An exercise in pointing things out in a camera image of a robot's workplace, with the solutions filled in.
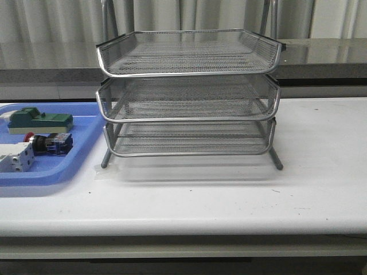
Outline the red emergency push button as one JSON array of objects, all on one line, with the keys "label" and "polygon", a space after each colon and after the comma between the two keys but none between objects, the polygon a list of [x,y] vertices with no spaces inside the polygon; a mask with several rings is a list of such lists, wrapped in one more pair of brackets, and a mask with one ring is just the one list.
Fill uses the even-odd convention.
[{"label": "red emergency push button", "polygon": [[71,133],[51,133],[43,136],[29,132],[25,135],[23,142],[30,143],[36,155],[66,155],[73,147]]}]

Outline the blue plastic tray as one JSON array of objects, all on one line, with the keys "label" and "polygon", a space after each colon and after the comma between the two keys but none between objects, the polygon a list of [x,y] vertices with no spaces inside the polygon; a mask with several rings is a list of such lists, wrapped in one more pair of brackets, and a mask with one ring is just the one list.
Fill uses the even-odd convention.
[{"label": "blue plastic tray", "polygon": [[68,113],[73,116],[73,148],[67,155],[41,155],[27,172],[2,172],[1,186],[50,186],[68,180],[81,167],[102,133],[104,119],[96,103],[15,103],[1,107],[1,114],[22,107],[36,107],[45,113]]}]

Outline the white circuit breaker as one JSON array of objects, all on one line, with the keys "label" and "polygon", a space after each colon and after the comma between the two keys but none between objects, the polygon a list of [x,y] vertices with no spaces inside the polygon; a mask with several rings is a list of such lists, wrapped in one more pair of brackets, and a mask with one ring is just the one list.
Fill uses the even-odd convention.
[{"label": "white circuit breaker", "polygon": [[34,151],[30,143],[1,144],[1,172],[26,172],[34,161]]}]

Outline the grey stone counter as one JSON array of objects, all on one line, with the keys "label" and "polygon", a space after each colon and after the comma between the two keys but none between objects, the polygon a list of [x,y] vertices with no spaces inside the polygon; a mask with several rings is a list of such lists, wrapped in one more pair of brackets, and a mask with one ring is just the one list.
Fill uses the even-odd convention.
[{"label": "grey stone counter", "polygon": [[[288,39],[273,77],[284,98],[366,96],[366,39]],[[105,74],[93,42],[1,44],[1,101],[93,101]]]}]

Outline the green and beige switch block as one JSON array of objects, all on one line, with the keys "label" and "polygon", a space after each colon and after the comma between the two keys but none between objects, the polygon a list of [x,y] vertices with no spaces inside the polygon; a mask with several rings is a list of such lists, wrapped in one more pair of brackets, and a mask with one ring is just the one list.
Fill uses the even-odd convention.
[{"label": "green and beige switch block", "polygon": [[67,113],[45,113],[36,107],[25,107],[11,113],[7,127],[10,134],[67,133],[73,128],[73,116]]}]

